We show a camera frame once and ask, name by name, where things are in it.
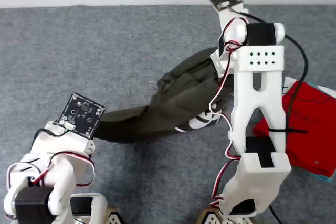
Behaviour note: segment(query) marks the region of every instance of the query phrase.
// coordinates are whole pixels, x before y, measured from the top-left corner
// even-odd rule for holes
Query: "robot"
[[[218,11],[222,34],[218,49],[210,55],[222,79],[216,95],[234,75],[234,108],[229,125],[230,161],[219,172],[210,204],[220,212],[221,222],[246,224],[262,213],[277,197],[279,187],[291,171],[286,146],[286,118],[282,108],[285,36],[281,23],[250,24],[242,13],[243,0],[210,0]],[[253,88],[253,73],[261,72],[262,86]],[[270,134],[246,137],[246,126],[256,108],[261,108]],[[8,193],[4,209],[12,224],[123,223],[113,212],[106,215],[107,201],[100,194],[73,194],[95,151],[93,133],[105,107],[73,93],[58,121],[50,121],[36,133],[30,153],[11,165],[7,172]],[[230,154],[234,146],[238,155]],[[236,174],[218,195],[218,184],[227,165],[237,161]],[[212,222],[208,215],[202,223]]]

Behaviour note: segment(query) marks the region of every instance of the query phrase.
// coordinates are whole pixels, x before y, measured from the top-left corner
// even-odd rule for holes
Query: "wire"
[[[27,162],[27,163],[33,163],[33,162],[35,162],[35,161],[38,161],[38,160],[40,160],[40,158],[38,157],[38,158],[36,158],[36,159],[33,159],[33,160],[31,160],[31,161],[29,161],[29,162]],[[28,166],[28,167],[26,167],[26,168],[24,168],[24,169],[21,169],[20,170],[20,172],[24,172],[24,171],[26,171],[26,170],[29,170],[29,169],[31,169],[32,168],[32,166]]]
[[[220,35],[220,37],[218,39],[218,55],[221,56],[222,53],[224,52],[224,50],[227,51],[228,52],[228,62],[227,62],[227,65],[226,65],[226,68],[225,68],[224,75],[222,77],[221,83],[219,84],[219,87],[218,87],[218,89],[216,91],[216,94],[211,99],[211,101],[209,103],[209,110],[210,110],[210,112],[213,113],[214,115],[219,115],[219,116],[223,117],[225,119],[225,121],[227,122],[227,124],[228,124],[228,126],[230,128],[230,131],[232,131],[232,125],[231,125],[231,122],[230,122],[229,118],[224,113],[214,112],[212,110],[212,104],[217,99],[217,97],[219,96],[220,92],[222,91],[222,89],[224,87],[224,84],[225,84],[225,81],[226,81],[226,79],[228,77],[228,71],[229,71],[229,67],[230,67],[230,61],[231,61],[231,54],[232,54],[232,52],[234,52],[235,50],[237,50],[238,48],[240,48],[242,46],[242,44],[240,44],[239,42],[237,42],[235,40],[230,40],[230,41],[224,43],[224,33],[225,33],[225,31],[237,19],[240,19],[240,20],[242,20],[243,22],[245,22],[247,24],[247,20],[244,19],[244,18],[233,18],[233,19],[231,19],[226,24],[226,26],[224,27],[223,32],[221,33],[221,35]]]
[[[226,164],[224,164],[224,166],[222,167],[222,169],[220,169],[220,171],[219,171],[219,173],[218,173],[218,175],[216,177],[216,180],[215,180],[214,188],[213,188],[212,193],[211,193],[211,197],[213,199],[223,200],[223,197],[217,196],[216,194],[217,194],[217,191],[218,191],[219,182],[221,182],[220,179],[222,178],[222,175],[223,175],[224,171],[226,170],[226,168],[228,167],[228,165],[232,161],[238,161],[238,159],[232,159],[232,160],[230,160],[229,162],[227,162]]]
[[[251,18],[251,19],[254,19],[260,23],[266,23],[266,21],[262,20],[261,18],[258,18],[252,14],[249,14],[249,13],[244,13],[244,12],[237,12],[235,10],[233,10],[232,8],[230,8],[230,10],[234,13],[238,13],[238,14],[241,14],[245,17],[248,17],[248,18]],[[301,45],[295,40],[293,39],[291,36],[289,35],[285,35],[285,38],[288,39],[290,42],[292,42],[300,51],[300,53],[302,54],[302,57],[303,57],[303,61],[304,61],[304,68],[303,68],[303,73],[299,79],[299,82],[298,82],[298,85],[296,86],[295,88],[295,91],[293,93],[293,95],[291,96],[290,100],[289,100],[289,105],[288,105],[288,109],[287,109],[287,113],[286,113],[286,127],[285,129],[287,130],[288,127],[289,127],[289,120],[290,120],[290,114],[291,114],[291,110],[292,110],[292,107],[293,107],[293,103],[294,103],[294,100],[303,84],[303,81],[304,79],[306,78],[307,76],[307,73],[308,73],[308,69],[309,69],[309,61],[308,61],[308,57],[304,51],[304,49],[301,47]]]
[[[229,221],[231,221],[233,224],[237,224],[237,223],[235,223],[233,220],[231,220],[231,219],[229,219],[229,218],[227,218]]]
[[[211,207],[215,207],[215,206],[218,205],[218,204],[219,204],[219,200],[210,203],[209,206],[211,206]]]
[[[41,172],[41,173],[38,175],[38,177],[37,177],[36,179],[34,179],[34,180],[32,181],[32,183],[33,183],[34,185],[37,184],[41,179],[43,179],[43,178],[47,175],[47,173],[51,170],[51,168],[52,168],[52,166],[53,166],[53,159],[54,159],[56,156],[58,156],[58,155],[68,155],[68,156],[77,158],[77,159],[79,159],[79,160],[82,160],[82,161],[88,163],[88,164],[92,167],[92,171],[93,171],[93,177],[92,177],[92,180],[91,180],[90,182],[88,182],[88,183],[85,183],[85,184],[77,184],[76,186],[78,186],[78,187],[89,186],[89,185],[94,181],[94,179],[95,179],[95,177],[96,177],[96,169],[95,169],[95,164],[94,164],[94,162],[93,162],[91,159],[89,159],[89,158],[87,158],[87,157],[85,157],[85,156],[83,156],[83,155],[80,155],[80,154],[78,154],[78,153],[64,151],[64,152],[57,152],[57,153],[55,153],[53,156],[51,156],[50,161],[49,161],[49,164],[48,164],[48,167],[47,167],[43,172]]]
[[[47,133],[49,136],[53,136],[53,137],[60,137],[60,136],[64,136],[65,134],[67,134],[70,130],[68,129],[65,129],[64,132],[62,134],[55,134],[54,132],[52,132],[51,130],[48,130],[48,129],[45,129],[45,128],[40,128],[36,131],[35,135],[34,135],[34,139],[33,139],[33,142],[32,142],[32,146],[36,140],[36,138],[39,136],[39,134],[41,132],[44,132],[44,133]]]
[[[232,140],[230,140],[230,143],[229,143],[228,147],[227,147],[226,150],[225,150],[225,156],[226,156],[228,159],[239,160],[239,159],[241,159],[240,156],[233,156],[233,155],[230,154],[230,150],[231,150],[231,148],[232,148],[232,143],[233,143]]]
[[[32,167],[32,168],[34,168],[34,169],[38,172],[38,174],[41,173],[41,170],[40,170],[36,165],[31,164],[30,162],[17,162],[17,163],[13,163],[13,164],[11,164],[11,165],[9,166],[9,168],[7,169],[7,177],[6,177],[6,178],[7,178],[7,179],[6,179],[7,190],[10,190],[10,188],[12,187],[12,186],[11,186],[11,181],[10,181],[10,175],[11,175],[13,169],[14,169],[17,165],[28,165],[28,167]],[[44,186],[44,181],[43,181],[43,180],[40,182],[40,185],[41,185],[41,186]]]
[[[74,219],[74,220],[77,221],[77,222],[79,222],[79,223],[85,224],[84,221],[81,221],[81,220],[79,220],[79,219]]]
[[[269,205],[269,210],[271,210],[272,215],[278,221],[278,223],[282,224],[281,220],[279,219],[279,217],[277,216],[277,214],[274,212],[274,209],[273,209],[272,205]]]

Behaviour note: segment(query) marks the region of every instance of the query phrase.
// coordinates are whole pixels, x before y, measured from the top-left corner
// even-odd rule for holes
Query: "fabric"
[[[94,136],[110,142],[130,143],[200,129],[218,122],[219,116],[208,110],[219,86],[217,72],[209,57],[215,50],[202,50],[165,73],[157,82],[158,91],[148,106],[105,113]],[[221,110],[223,98],[232,92],[233,76],[229,76],[214,101],[215,112]]]
[[[282,105],[287,111],[296,82],[283,96]],[[303,83],[293,102],[289,128],[306,130],[306,134],[287,134],[286,153],[291,165],[301,167],[315,174],[331,177],[336,167],[336,141],[334,116],[336,99],[320,90]],[[256,135],[268,135],[264,119],[254,128]]]

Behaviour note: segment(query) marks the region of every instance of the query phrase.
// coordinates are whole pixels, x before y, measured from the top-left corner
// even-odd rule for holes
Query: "gray carpet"
[[[284,23],[302,44],[310,60],[307,81],[336,89],[336,6],[249,8]],[[219,32],[210,6],[0,9],[0,199],[7,166],[29,150],[37,128],[58,117],[72,90],[108,110],[145,105],[156,91],[151,81],[215,46]],[[301,55],[285,46],[286,75],[298,78]],[[228,111],[232,105],[230,97]],[[129,224],[195,223],[226,161],[227,126],[129,145],[96,144],[98,177],[85,191],[104,194]],[[222,187],[234,170],[225,173]],[[335,185],[293,168],[274,209],[284,223],[334,223]],[[258,219],[276,223],[269,211]]]

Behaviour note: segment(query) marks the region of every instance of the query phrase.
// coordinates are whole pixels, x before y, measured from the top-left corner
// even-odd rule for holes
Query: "black cable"
[[[272,205],[269,205],[269,210],[271,210],[272,215],[274,216],[274,218],[276,218],[276,220],[278,221],[278,223],[282,224],[281,220],[279,219],[279,217],[277,216],[277,214],[274,212],[274,209],[273,209]]]
[[[287,129],[272,129],[272,128],[268,128],[268,131],[271,131],[271,132],[296,132],[296,133],[303,133],[303,134],[307,133],[307,131],[305,131],[305,130],[293,129],[293,128],[287,128]]]
[[[79,219],[74,219],[74,220],[77,221],[77,222],[79,222],[79,223],[85,224],[84,221],[81,221],[81,220],[79,220]]]
[[[252,14],[249,14],[249,13],[243,13],[243,12],[237,12],[235,10],[233,10],[232,8],[230,9],[232,12],[234,13],[238,13],[238,14],[241,14],[245,17],[248,17],[248,18],[251,18],[251,19],[254,19],[255,21],[258,21],[260,23],[266,23],[266,21],[262,20],[261,18],[258,18]],[[289,100],[289,105],[288,105],[288,109],[287,109],[287,113],[286,113],[286,127],[285,129],[288,129],[289,127],[289,118],[290,118],[290,114],[291,114],[291,110],[292,110],[292,107],[293,107],[293,103],[294,103],[294,100],[303,84],[303,81],[304,79],[306,78],[306,75],[308,73],[308,68],[309,68],[309,63],[308,63],[308,58],[307,58],[307,55],[304,51],[304,49],[301,47],[301,45],[295,40],[293,39],[291,36],[289,35],[285,35],[285,38],[288,39],[290,42],[292,42],[300,51],[300,53],[302,54],[302,57],[303,57],[303,60],[304,60],[304,69],[303,69],[303,73],[300,77],[300,80],[298,82],[298,85],[296,86],[295,88],[295,91],[293,93],[293,95],[291,96],[290,100]]]
[[[33,163],[33,162],[35,162],[35,161],[38,161],[38,160],[40,160],[39,157],[36,158],[36,159],[33,159],[33,160],[29,161],[29,162],[26,162],[26,163],[27,163],[27,164],[31,164],[31,163]],[[29,167],[27,167],[27,168],[22,169],[20,172],[24,172],[24,171],[29,170],[29,169],[31,169],[31,168],[32,168],[32,167],[29,166]]]
[[[35,135],[34,135],[34,139],[33,139],[33,142],[32,142],[32,146],[36,140],[36,138],[39,136],[39,134],[41,132],[45,132],[47,133],[49,136],[53,136],[53,137],[60,137],[60,136],[64,136],[65,134],[67,134],[69,132],[68,129],[65,129],[64,132],[62,134],[59,134],[59,135],[56,135],[54,132],[52,132],[51,130],[48,130],[48,129],[45,129],[45,128],[40,128],[36,131]]]
[[[231,219],[229,219],[229,218],[227,218],[229,221],[231,221],[233,224],[237,224],[237,223],[235,223],[233,220],[231,220]]]

